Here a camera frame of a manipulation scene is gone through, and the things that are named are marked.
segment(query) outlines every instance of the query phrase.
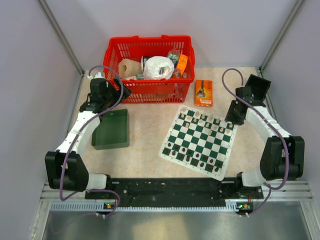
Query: orange box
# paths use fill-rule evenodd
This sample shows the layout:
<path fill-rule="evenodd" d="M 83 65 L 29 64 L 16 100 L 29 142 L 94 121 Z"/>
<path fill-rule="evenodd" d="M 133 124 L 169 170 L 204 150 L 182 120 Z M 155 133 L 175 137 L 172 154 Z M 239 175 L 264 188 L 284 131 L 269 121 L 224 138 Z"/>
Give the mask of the orange box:
<path fill-rule="evenodd" d="M 181 76 L 184 74 L 184 71 L 187 66 L 188 57 L 186 55 L 181 54 L 179 57 L 179 62 L 177 64 L 177 68 L 180 69 Z"/>
<path fill-rule="evenodd" d="M 211 80 L 195 80 L 194 105 L 212 107 L 213 82 Z"/>

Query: green and white chessboard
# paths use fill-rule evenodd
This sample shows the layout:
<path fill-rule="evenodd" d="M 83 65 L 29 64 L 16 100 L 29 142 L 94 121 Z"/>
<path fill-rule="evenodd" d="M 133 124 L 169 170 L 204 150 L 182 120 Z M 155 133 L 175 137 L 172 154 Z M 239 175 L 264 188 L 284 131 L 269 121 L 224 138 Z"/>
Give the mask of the green and white chessboard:
<path fill-rule="evenodd" d="M 159 156 L 222 181 L 237 128 L 208 112 L 181 105 Z"/>

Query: metal panel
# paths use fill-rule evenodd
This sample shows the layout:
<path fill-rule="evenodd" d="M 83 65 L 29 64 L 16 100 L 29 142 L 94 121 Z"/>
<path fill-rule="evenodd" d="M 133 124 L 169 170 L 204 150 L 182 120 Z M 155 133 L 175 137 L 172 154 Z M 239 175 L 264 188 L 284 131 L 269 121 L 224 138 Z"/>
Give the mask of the metal panel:
<path fill-rule="evenodd" d="M 61 202 L 55 201 L 51 205 L 50 211 L 53 212 L 110 212 L 112 209 L 104 209 L 106 202 L 98 201 L 74 201 Z M 118 207 L 116 212 L 238 212 L 235 202 L 227 202 L 225 206 L 214 207 Z"/>
<path fill-rule="evenodd" d="M 197 67 L 260 66 L 296 0 L 46 2 L 88 69 L 103 62 L 112 37 L 162 34 L 190 35 Z"/>
<path fill-rule="evenodd" d="M 51 202 L 39 202 L 39 206 L 35 214 L 34 223 L 31 228 L 30 240 L 40 240 L 43 238 L 50 208 Z"/>
<path fill-rule="evenodd" d="M 222 212 L 117 212 L 103 220 L 83 217 L 58 235 L 83 212 L 51 212 L 43 240 L 308 240 L 311 239 L 301 206 L 295 203 L 267 203 L 254 217 L 239 218 Z"/>
<path fill-rule="evenodd" d="M 320 240 L 320 221 L 314 201 L 302 201 L 301 208 L 313 240 Z"/>
<path fill-rule="evenodd" d="M 292 25 L 295 17 L 298 15 L 298 13 L 301 11 L 303 4 L 305 3 L 306 0 L 297 0 L 291 13 L 289 14 L 287 20 L 285 21 L 284 25 L 282 26 L 278 36 L 276 37 L 274 43 L 272 44 L 270 50 L 268 51 L 265 59 L 262 62 L 261 65 L 261 70 L 265 70 L 269 61 L 271 60 L 272 56 L 275 54 L 275 51 L 277 50 L 277 47 L 279 46 L 279 44 L 281 43 L 281 41 L 283 40 L 287 30 L 290 28 L 290 26 Z"/>
<path fill-rule="evenodd" d="M 0 239 L 26 239 L 43 184 L 44 157 L 68 128 L 80 75 L 37 1 L 0 8 Z"/>
<path fill-rule="evenodd" d="M 320 209 L 320 1 L 305 1 L 294 24 L 264 70 L 281 125 L 305 140 L 302 178 L 307 179 Z"/>
<path fill-rule="evenodd" d="M 80 63 L 78 62 L 78 59 L 76 58 L 74 51 L 71 49 L 68 40 L 65 37 L 65 34 L 62 32 L 60 26 L 58 25 L 55 17 L 53 16 L 47 2 L 45 0 L 37 0 L 42 7 L 42 10 L 44 14 L 46 15 L 47 19 L 49 20 L 51 26 L 53 27 L 58 39 L 60 40 L 62 46 L 64 47 L 66 53 L 70 57 L 70 60 L 72 61 L 75 68 L 78 70 L 79 74 L 83 75 L 84 70 L 81 67 Z"/>

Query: green container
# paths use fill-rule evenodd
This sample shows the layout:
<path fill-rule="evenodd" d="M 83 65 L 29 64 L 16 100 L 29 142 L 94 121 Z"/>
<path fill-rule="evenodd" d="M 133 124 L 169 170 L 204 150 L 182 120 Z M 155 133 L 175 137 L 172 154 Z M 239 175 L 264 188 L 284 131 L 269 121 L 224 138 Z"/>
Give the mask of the green container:
<path fill-rule="evenodd" d="M 129 147 L 129 113 L 127 109 L 107 112 L 92 134 L 96 150 Z"/>

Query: table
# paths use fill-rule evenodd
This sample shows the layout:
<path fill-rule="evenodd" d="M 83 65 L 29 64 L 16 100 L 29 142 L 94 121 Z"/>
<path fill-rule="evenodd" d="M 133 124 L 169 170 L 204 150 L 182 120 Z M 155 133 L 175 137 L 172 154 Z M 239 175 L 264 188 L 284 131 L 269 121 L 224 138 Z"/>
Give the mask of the table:
<path fill-rule="evenodd" d="M 195 69 L 195 79 L 213 81 L 213 106 L 194 105 L 194 83 L 190 85 L 184 105 L 212 112 L 225 118 L 234 99 L 223 87 L 221 77 L 225 67 L 201 67 Z M 250 74 L 257 75 L 254 67 L 237 67 L 245 82 Z M 238 73 L 230 71 L 225 76 L 227 86 L 234 91 L 241 85 Z M 84 78 L 77 109 L 90 92 L 90 82 Z M 130 146 L 126 148 L 95 150 L 91 139 L 82 160 L 90 173 L 109 174 L 112 178 L 182 178 L 205 175 L 159 157 L 158 152 L 181 103 L 128 103 L 115 108 L 127 109 L 130 119 Z M 245 122 L 237 130 L 226 177 L 259 166 L 265 143 L 253 126 Z"/>

